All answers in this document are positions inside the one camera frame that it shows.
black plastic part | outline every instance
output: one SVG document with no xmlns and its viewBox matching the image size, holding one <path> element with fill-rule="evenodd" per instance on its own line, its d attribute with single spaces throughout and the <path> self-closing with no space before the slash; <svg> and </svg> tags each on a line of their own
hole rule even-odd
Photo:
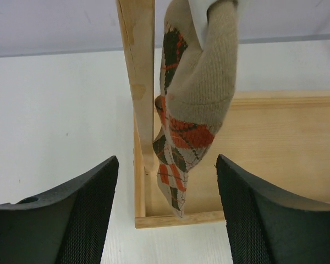
<svg viewBox="0 0 330 264">
<path fill-rule="evenodd" d="M 330 204 L 283 190 L 220 155 L 234 264 L 330 264 Z"/>
<path fill-rule="evenodd" d="M 118 168 L 113 156 L 49 191 L 0 205 L 0 264 L 99 264 Z"/>
</svg>

argyle pattern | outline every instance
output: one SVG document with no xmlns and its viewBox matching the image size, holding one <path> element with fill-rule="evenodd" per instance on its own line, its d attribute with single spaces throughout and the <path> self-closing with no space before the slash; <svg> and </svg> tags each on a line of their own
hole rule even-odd
<svg viewBox="0 0 330 264">
<path fill-rule="evenodd" d="M 167 89 L 188 45 L 178 29 L 166 26 L 161 65 L 161 95 L 155 106 L 161 120 L 161 131 L 153 149 L 159 159 L 158 186 L 176 216 L 184 216 L 188 171 L 203 158 L 220 126 L 188 123 L 171 116 L 166 108 Z"/>
</svg>

wooden plank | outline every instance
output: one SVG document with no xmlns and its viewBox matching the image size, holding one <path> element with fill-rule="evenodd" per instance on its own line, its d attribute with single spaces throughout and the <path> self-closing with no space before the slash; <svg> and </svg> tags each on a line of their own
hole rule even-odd
<svg viewBox="0 0 330 264">
<path fill-rule="evenodd" d="M 158 118 L 154 126 L 157 131 Z M 190 220 L 172 216 L 154 170 L 144 179 L 146 217 L 137 217 L 136 226 L 216 221 L 222 210 L 219 154 L 285 190 L 330 203 L 330 91 L 237 92 L 212 147 L 190 172 L 185 208 Z"/>
<path fill-rule="evenodd" d="M 174 215 L 148 216 L 136 218 L 136 228 L 185 226 L 188 224 L 215 223 L 224 220 L 223 211 L 189 213 L 184 219 L 179 219 Z"/>
<path fill-rule="evenodd" d="M 138 137 L 137 123 L 134 118 L 134 183 L 135 183 L 135 217 L 145 217 L 145 169 Z"/>
<path fill-rule="evenodd" d="M 117 0 L 117 10 L 143 162 L 146 170 L 151 171 L 154 167 L 155 2 Z"/>
</svg>

sock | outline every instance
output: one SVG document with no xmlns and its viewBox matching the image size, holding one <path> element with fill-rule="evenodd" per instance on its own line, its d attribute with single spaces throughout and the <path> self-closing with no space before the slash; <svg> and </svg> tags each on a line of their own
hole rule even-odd
<svg viewBox="0 0 330 264">
<path fill-rule="evenodd" d="M 210 148 L 234 95 L 237 51 L 235 1 L 210 7 L 202 50 L 188 0 L 172 0 L 164 20 L 161 93 L 155 99 L 162 126 L 153 149 L 160 163 L 158 186 L 180 218 L 188 172 Z"/>
</svg>

pine wood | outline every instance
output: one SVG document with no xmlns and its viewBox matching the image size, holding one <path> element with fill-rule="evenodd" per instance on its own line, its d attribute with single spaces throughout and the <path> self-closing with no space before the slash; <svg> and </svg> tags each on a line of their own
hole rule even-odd
<svg viewBox="0 0 330 264">
<path fill-rule="evenodd" d="M 133 107 L 146 171 L 154 166 L 154 0 L 117 0 Z"/>
<path fill-rule="evenodd" d="M 145 211 L 136 214 L 137 228 L 224 220 L 215 169 L 221 153 L 281 188 L 330 202 L 330 91 L 237 92 L 211 149 L 190 172 L 184 221 L 172 215 L 159 191 L 156 169 L 139 173 L 135 147 L 136 212 L 139 205 Z"/>
</svg>

